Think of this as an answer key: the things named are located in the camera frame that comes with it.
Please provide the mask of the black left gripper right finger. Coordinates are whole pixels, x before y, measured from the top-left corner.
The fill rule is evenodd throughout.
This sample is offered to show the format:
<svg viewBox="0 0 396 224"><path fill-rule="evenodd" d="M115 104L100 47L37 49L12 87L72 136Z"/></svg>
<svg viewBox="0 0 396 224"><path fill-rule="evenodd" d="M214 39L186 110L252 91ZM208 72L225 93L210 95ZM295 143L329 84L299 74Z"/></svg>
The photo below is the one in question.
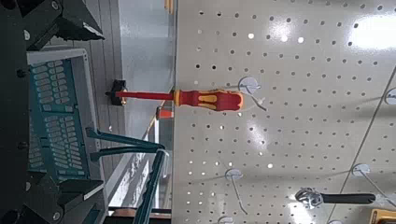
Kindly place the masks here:
<svg viewBox="0 0 396 224"><path fill-rule="evenodd" d="M82 0L17 0L28 50L41 50L54 36L65 41L104 40Z"/></svg>

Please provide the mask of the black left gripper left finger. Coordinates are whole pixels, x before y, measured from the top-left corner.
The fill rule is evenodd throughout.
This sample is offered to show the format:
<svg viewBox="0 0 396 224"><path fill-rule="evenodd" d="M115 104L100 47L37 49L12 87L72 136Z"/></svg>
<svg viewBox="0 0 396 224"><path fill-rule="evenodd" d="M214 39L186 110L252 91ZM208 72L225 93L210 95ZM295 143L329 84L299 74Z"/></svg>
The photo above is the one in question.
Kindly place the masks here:
<svg viewBox="0 0 396 224"><path fill-rule="evenodd" d="M102 180L56 183L47 174L28 174L18 224L99 224L103 188Z"/></svg>

